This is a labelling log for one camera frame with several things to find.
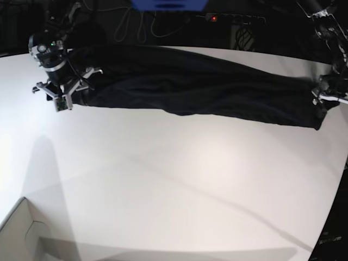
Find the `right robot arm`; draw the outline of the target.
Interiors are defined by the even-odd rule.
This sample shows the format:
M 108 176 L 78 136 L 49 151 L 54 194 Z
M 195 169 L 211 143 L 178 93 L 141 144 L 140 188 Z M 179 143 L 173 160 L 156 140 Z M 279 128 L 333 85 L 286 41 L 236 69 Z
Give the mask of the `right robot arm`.
M 88 78 L 102 69 L 73 66 L 66 41 L 75 27 L 81 9 L 80 1 L 50 1 L 43 30 L 30 36 L 28 51 L 48 79 L 38 82 L 32 93 L 42 91 L 53 101 L 57 112 L 72 110 L 76 92 L 93 89 Z

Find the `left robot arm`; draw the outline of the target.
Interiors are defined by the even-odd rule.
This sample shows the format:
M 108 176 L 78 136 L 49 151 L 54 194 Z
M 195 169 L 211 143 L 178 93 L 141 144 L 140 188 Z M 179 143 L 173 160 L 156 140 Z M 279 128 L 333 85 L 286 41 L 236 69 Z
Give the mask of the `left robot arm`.
M 341 1 L 296 1 L 313 21 L 317 37 L 335 56 L 329 74 L 322 74 L 312 90 L 315 105 L 324 101 L 347 104 L 347 29 L 336 19 Z

